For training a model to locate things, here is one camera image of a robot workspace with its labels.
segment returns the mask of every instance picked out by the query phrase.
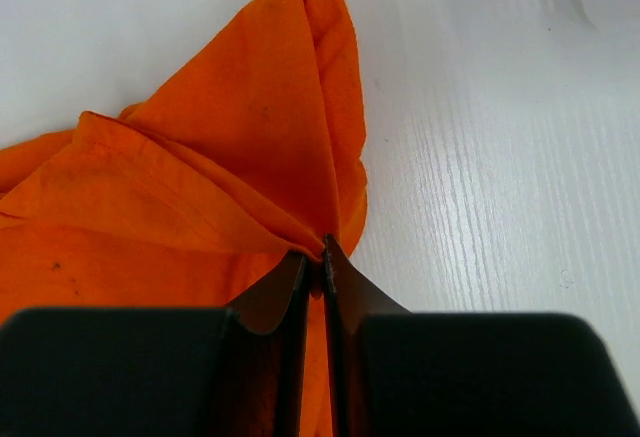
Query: wrinkled cloth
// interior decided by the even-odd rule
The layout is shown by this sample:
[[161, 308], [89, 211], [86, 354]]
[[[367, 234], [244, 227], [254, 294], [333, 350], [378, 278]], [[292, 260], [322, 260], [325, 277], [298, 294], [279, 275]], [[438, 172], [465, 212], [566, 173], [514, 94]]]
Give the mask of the wrinkled cloth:
[[[352, 252], [363, 113], [344, 1], [253, 0], [146, 102], [0, 151], [0, 319], [219, 306], [324, 234]], [[327, 435], [321, 301], [307, 340], [301, 435]]]

